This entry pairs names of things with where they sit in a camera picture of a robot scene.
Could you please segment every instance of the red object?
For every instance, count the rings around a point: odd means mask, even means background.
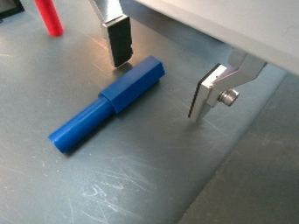
[[[50,36],[58,37],[62,34],[62,28],[51,0],[34,0],[34,3]]]

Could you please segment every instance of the gray countertop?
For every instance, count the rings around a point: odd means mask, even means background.
[[[288,74],[178,224],[299,223],[297,86]]]
[[[0,24],[0,223],[174,223],[276,90],[285,72],[266,66],[194,125],[196,82],[229,46],[122,1],[133,58],[109,65],[87,1],[55,1],[65,33],[50,38],[33,1]],[[62,155],[47,135],[148,55],[165,76]]]

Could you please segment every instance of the screw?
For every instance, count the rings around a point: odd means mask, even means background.
[[[226,106],[230,106],[237,98],[238,92],[234,89],[222,91],[218,94],[218,102],[222,102]]]

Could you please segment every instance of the white panel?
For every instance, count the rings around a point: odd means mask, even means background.
[[[297,0],[135,0],[299,75]]]

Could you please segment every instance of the blue plastic tube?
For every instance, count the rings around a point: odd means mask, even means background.
[[[162,76],[161,61],[153,56],[148,57],[101,91],[97,100],[49,135],[59,152],[66,152],[109,116],[119,113]]]

